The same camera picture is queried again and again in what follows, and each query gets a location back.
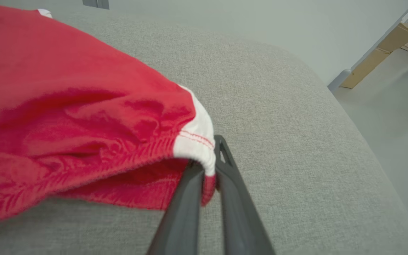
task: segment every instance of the couch cushion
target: couch cushion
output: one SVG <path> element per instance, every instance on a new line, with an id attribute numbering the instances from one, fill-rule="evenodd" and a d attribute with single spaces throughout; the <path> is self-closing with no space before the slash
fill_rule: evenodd
<path id="1" fill-rule="evenodd" d="M 295 56 L 117 10 L 32 8 L 49 9 L 195 92 L 228 142 L 277 254 L 408 254 L 402 202 L 337 100 Z M 201 210 L 200 254 L 223 253 L 220 210 L 218 194 Z M 0 254 L 144 254 L 161 217 L 50 199 L 0 222 Z"/>

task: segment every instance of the white fabric edge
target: white fabric edge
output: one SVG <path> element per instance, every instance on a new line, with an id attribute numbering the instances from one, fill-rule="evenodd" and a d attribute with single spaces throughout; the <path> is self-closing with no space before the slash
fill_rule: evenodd
<path id="1" fill-rule="evenodd" d="M 53 18 L 53 16 L 51 15 L 51 12 L 49 10 L 45 10 L 45 9 L 37 9 L 37 11 L 45 17 L 49 17 L 50 19 Z"/>
<path id="2" fill-rule="evenodd" d="M 182 128 L 176 137 L 173 148 L 174 157 L 196 160 L 202 164 L 206 176 L 214 176 L 216 158 L 212 120 L 193 92 L 186 87 L 180 87 L 191 94 L 196 116 Z"/>

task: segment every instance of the seam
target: seam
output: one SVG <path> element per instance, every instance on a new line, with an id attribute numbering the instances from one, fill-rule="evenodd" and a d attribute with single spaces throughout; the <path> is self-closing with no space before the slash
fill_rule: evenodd
<path id="1" fill-rule="evenodd" d="M 188 131 L 186 131 L 186 130 L 181 130 L 180 132 L 184 132 L 184 133 L 187 133 L 187 134 L 189 134 L 189 135 L 199 137 L 199 138 L 201 138 L 201 139 L 204 139 L 206 142 L 208 142 L 212 147 L 215 146 L 215 145 L 214 145 L 209 139 L 207 139 L 206 137 L 203 137 L 203 136 L 198 135 L 198 134 L 193 134 L 193 133 L 188 132 Z"/>
<path id="2" fill-rule="evenodd" d="M 201 141 L 201 140 L 198 140 L 198 139 L 193 139 L 193 138 L 191 138 L 191 137 L 188 137 L 188 136 L 184 136 L 184 135 L 181 135 L 181 134 L 179 134 L 178 136 L 180 136 L 180 137 L 185 137 L 185 138 L 187 138 L 187 139 L 190 139 L 190 140 L 192 140 L 192 141 L 196 141 L 196 142 L 199 142 L 200 144 L 204 144 L 207 148 L 209 148 L 210 150 L 214 150 L 209 144 L 207 144 L 207 143 L 205 143 L 205 142 L 203 142 L 203 141 Z"/>

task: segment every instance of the gray couch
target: gray couch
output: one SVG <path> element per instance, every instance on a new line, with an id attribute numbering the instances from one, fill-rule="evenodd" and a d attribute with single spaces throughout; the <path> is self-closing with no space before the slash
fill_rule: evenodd
<path id="1" fill-rule="evenodd" d="M 294 55 L 117 11 L 32 2 L 194 91 L 277 254 L 408 255 L 408 212 L 353 122 Z M 162 215 L 51 198 L 0 222 L 0 254 L 144 254 Z M 199 253 L 223 253 L 218 193 L 201 210 Z"/>

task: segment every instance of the red fabric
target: red fabric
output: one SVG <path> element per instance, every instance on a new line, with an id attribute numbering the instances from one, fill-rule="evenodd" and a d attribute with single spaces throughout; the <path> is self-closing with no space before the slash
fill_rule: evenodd
<path id="1" fill-rule="evenodd" d="M 0 219 L 51 194 L 165 209 L 187 163 L 174 140 L 195 114 L 189 92 L 139 60 L 0 6 Z"/>

